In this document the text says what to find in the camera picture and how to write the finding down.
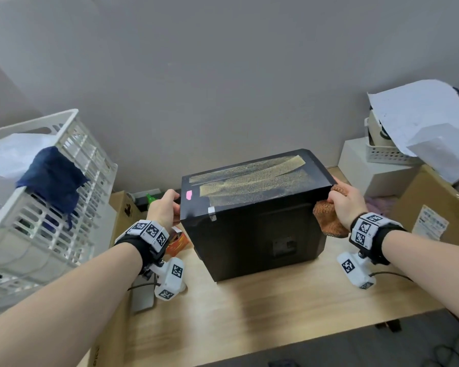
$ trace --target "dark gray floor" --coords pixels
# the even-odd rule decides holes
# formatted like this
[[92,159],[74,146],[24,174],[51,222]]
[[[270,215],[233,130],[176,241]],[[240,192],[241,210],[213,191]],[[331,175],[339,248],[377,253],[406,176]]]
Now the dark gray floor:
[[[432,355],[435,345],[451,345],[459,334],[459,323],[447,310],[405,318],[401,325],[399,333],[364,327],[204,367],[266,367],[267,362],[279,359],[294,359],[301,367],[417,367]],[[449,367],[458,366],[453,361]]]

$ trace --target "white plastic basket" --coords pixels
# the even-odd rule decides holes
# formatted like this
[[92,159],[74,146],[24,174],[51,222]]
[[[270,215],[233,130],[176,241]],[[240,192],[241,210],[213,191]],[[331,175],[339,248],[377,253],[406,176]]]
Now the white plastic basket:
[[371,145],[371,137],[368,127],[369,118],[364,120],[366,129],[366,160],[376,163],[394,163],[398,165],[418,165],[423,163],[418,157],[403,154],[397,147],[384,147]]
[[14,133],[47,133],[55,146],[85,174],[79,202],[67,217],[26,187],[0,194],[0,312],[92,258],[88,239],[116,177],[117,165],[77,117],[78,110],[0,128],[0,139]]

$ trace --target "blue cloth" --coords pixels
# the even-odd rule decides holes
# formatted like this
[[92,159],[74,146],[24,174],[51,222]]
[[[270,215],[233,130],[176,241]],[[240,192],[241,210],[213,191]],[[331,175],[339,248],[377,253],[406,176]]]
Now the blue cloth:
[[68,227],[71,229],[71,214],[80,198],[77,189],[87,181],[81,170],[58,148],[48,147],[41,149],[34,157],[16,186],[30,188],[55,209],[67,214]]

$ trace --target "forearm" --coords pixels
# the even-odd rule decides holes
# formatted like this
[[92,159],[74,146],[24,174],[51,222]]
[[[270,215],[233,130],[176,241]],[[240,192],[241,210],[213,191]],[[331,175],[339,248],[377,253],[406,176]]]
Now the forearm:
[[459,246],[394,230],[383,241],[386,259],[459,317]]
[[141,266],[136,248],[119,244],[1,314],[0,366],[76,366]]

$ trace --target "brown towel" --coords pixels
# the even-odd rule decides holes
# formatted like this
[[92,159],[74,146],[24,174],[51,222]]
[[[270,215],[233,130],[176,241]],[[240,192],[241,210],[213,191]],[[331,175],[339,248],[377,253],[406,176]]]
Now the brown towel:
[[[346,191],[338,185],[333,185],[331,190],[336,190],[347,196]],[[320,228],[324,235],[345,238],[349,236],[349,230],[345,228],[340,220],[338,220],[337,213],[335,212],[335,205],[329,203],[327,200],[318,201],[313,209],[313,215],[318,220]]]

